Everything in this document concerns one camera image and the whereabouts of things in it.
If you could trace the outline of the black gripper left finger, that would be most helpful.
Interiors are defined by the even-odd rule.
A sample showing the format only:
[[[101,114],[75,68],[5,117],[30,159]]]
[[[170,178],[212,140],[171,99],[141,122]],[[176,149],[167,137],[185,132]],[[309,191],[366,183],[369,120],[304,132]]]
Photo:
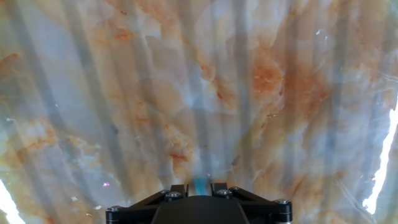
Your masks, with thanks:
[[[129,207],[114,205],[106,209],[106,224],[137,223],[153,219],[161,205],[189,196],[189,185],[172,185]]]

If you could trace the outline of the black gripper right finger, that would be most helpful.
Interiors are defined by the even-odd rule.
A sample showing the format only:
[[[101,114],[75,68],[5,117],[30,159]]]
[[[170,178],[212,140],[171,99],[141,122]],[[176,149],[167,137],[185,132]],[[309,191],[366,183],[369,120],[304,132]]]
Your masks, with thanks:
[[[292,224],[292,202],[287,199],[267,200],[227,183],[210,184],[211,195],[235,202],[248,223]]]

